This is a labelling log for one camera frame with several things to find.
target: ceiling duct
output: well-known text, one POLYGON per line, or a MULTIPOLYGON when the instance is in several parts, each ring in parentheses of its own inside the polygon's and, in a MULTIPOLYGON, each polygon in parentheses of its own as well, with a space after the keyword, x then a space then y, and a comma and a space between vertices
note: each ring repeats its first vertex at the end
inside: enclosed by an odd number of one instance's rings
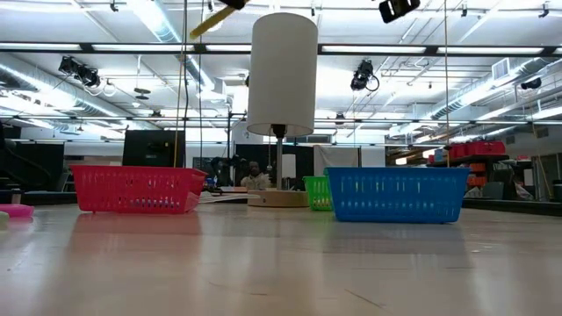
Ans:
MULTIPOLYGON (((509 58, 507 75, 503 75, 496 80, 494 80, 494 73, 484 76, 455 93, 450 97, 449 104, 447 104, 446 99, 435 104, 434 110, 420 119, 440 119, 447 115, 447 112, 451 113, 490 97, 508 85, 525 83, 536 76, 544 75, 560 61, 562 60, 558 58, 509 58)), ((422 124, 419 123, 394 126, 390 129, 390 136, 408 134, 421 126, 422 124)))
MULTIPOLYGON (((142 23, 159 41, 162 43, 182 42, 181 36, 170 22, 161 0, 127 0, 127 5, 133 8, 134 14, 139 17, 142 23)), ((177 55, 176 58, 183 62, 180 55, 177 55)), ((202 90, 214 89, 213 79, 200 69, 193 56, 187 54, 184 65, 187 73, 199 84, 202 90)))
MULTIPOLYGON (((0 53, 0 82, 11 83, 9 86, 0 85, 4 89, 56 92, 55 97, 67 104, 68 109, 65 110, 79 111, 91 116, 132 116, 131 113, 61 80, 10 54, 0 53)), ((135 122, 135 124, 138 124, 140 128, 156 129, 156 126, 148 122, 135 122)))

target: man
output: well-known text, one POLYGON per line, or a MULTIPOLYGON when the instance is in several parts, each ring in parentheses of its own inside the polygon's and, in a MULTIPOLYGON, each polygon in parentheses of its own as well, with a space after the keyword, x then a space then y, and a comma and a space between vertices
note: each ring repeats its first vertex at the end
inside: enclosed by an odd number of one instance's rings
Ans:
POLYGON ((260 171, 257 162, 249 163, 249 176, 242 179, 241 185, 248 190, 266 190, 270 187, 270 178, 260 171))

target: red bin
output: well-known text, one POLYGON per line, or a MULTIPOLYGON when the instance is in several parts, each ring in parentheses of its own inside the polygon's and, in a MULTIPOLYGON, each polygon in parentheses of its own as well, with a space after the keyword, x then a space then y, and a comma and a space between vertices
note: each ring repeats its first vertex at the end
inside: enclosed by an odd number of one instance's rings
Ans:
POLYGON ((466 144, 451 145, 451 149, 450 149, 449 153, 450 153, 451 159, 462 158, 462 157, 467 156, 467 154, 466 154, 466 144))
POLYGON ((505 154, 506 147, 501 141, 474 141, 466 144, 466 154, 505 154))
POLYGON ((206 173, 197 169, 70 166, 78 207, 90 212, 190 212, 199 203, 206 173))

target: black curtain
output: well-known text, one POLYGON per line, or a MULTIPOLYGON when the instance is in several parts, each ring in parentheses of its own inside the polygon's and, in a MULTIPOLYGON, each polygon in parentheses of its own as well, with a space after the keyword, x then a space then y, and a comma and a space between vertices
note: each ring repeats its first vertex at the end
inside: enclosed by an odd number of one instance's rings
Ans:
MULTIPOLYGON (((49 182, 42 188, 37 188, 36 190, 56 190, 63 169, 64 145, 18 143, 15 154, 26 158, 30 162, 35 162, 49 173, 49 182)), ((33 173, 38 171, 29 168, 18 170, 18 173, 19 172, 33 173)))

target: plastic basket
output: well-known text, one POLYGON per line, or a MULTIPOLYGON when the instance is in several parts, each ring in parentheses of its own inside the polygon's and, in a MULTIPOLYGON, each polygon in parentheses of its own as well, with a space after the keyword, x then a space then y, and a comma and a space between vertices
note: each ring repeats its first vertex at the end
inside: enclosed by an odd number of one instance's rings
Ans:
POLYGON ((304 176, 308 205, 313 211, 332 211, 332 195, 327 176, 304 176))
POLYGON ((468 168, 328 168, 341 221, 450 223, 458 220, 468 168))
POLYGON ((71 166, 78 207, 90 212, 185 213, 195 209, 206 173, 197 169, 71 166))

